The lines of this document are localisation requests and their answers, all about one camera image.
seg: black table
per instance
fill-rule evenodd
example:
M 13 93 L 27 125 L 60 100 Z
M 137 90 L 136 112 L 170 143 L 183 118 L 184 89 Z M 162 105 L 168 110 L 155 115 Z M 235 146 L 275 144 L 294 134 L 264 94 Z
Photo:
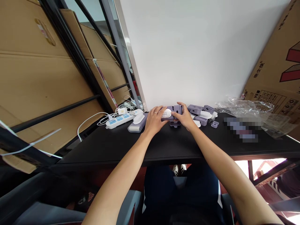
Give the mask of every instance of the black table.
M 224 117 L 216 118 L 220 124 L 215 129 L 209 124 L 200 129 L 234 160 L 300 158 L 300 144 L 287 136 L 275 140 L 263 130 L 257 131 L 258 143 L 243 143 L 227 130 Z M 137 141 L 140 133 L 129 133 L 127 122 L 112 130 L 100 126 L 84 139 L 52 169 L 59 171 L 113 168 Z M 142 166 L 195 163 L 203 157 L 196 141 L 184 126 L 177 128 L 166 124 L 152 139 Z

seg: clear plastic wrap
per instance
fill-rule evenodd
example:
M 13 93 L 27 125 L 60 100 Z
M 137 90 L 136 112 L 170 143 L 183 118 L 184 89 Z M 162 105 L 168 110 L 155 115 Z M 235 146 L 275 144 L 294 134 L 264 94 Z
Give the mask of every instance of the clear plastic wrap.
M 292 131 L 297 125 L 290 123 L 290 117 L 273 114 L 274 105 L 265 102 L 246 101 L 230 97 L 217 102 L 217 113 L 228 113 L 239 118 L 260 118 L 262 129 L 273 138 L 278 138 Z

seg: power strip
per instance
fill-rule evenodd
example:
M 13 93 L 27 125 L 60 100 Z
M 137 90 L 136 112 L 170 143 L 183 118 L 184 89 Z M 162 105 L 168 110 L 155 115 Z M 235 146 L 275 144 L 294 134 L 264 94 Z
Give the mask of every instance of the power strip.
M 130 120 L 132 120 L 134 118 L 133 115 L 130 115 L 128 113 L 124 114 L 124 115 L 121 115 L 121 116 L 118 116 L 118 117 L 115 117 L 113 120 L 111 121 L 107 121 L 105 124 L 106 124 L 106 129 L 113 129 L 123 123 L 126 123 Z

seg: cardboard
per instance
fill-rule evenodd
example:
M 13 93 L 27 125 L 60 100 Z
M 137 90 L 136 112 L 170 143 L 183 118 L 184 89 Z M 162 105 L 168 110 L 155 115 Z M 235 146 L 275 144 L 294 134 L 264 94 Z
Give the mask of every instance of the cardboard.
M 97 59 L 97 63 L 110 89 L 126 83 L 119 64 L 116 62 L 115 58 L 110 53 L 106 45 L 103 43 L 97 32 L 94 29 L 80 24 L 75 12 L 73 12 L 72 10 L 61 9 L 61 12 L 66 22 L 68 23 L 68 26 L 72 34 L 74 35 L 80 49 L 82 50 L 84 57 L 87 59 L 89 66 L 92 68 L 93 74 L 96 77 L 99 84 L 102 78 L 100 73 L 92 63 L 93 58 Z M 105 37 L 108 40 L 108 42 L 112 44 L 111 37 L 107 35 L 105 35 Z M 127 87 L 123 87 L 119 90 L 116 90 L 112 94 L 117 104 L 120 104 L 124 101 L 123 97 L 125 95 L 130 96 Z
M 5 124 L 12 127 L 93 96 L 38 1 L 3 1 L 0 18 L 0 119 Z M 83 121 L 99 112 L 103 109 L 93 100 L 17 135 L 31 143 L 61 128 L 35 145 L 54 154 L 77 135 Z M 102 116 L 89 119 L 80 132 Z M 14 155 L 4 156 L 3 160 L 25 173 L 36 168 Z
M 36 2 L 2 1 L 0 23 L 1 51 L 69 57 L 42 7 Z
M 272 113 L 300 123 L 300 1 L 292 0 L 251 73 L 242 98 L 272 103 Z M 300 132 L 291 132 L 300 140 Z
M 77 135 L 77 128 L 84 120 L 99 112 L 103 112 L 103 109 L 100 107 L 97 100 L 93 100 L 65 113 L 52 117 L 49 120 L 38 123 L 28 129 L 22 130 L 18 132 L 17 135 L 27 143 L 31 143 L 61 128 L 59 132 L 34 146 L 37 149 L 55 154 L 57 150 L 62 148 Z M 2 119 L 3 114 L 1 110 L 0 113 L 1 120 L 6 122 L 5 119 Z M 103 114 L 99 114 L 86 121 L 81 126 L 79 132 L 84 131 L 102 116 Z M 3 154 L 6 152 L 0 149 L 0 153 Z M 14 155 L 3 156 L 2 158 L 8 165 L 25 173 L 31 173 L 36 169 L 36 166 L 19 159 Z

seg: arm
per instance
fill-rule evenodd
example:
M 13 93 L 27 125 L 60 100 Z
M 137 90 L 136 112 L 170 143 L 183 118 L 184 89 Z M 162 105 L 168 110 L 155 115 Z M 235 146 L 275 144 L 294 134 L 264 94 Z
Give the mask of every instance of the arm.
M 178 104 L 183 106 L 183 115 L 172 114 L 195 138 L 206 162 L 230 194 L 243 224 L 283 224 L 240 167 L 195 125 L 187 106 Z
M 167 108 L 162 107 L 154 107 L 149 112 L 145 131 L 101 186 L 82 225 L 116 224 L 121 205 L 138 174 L 151 139 L 168 122 L 161 121 Z

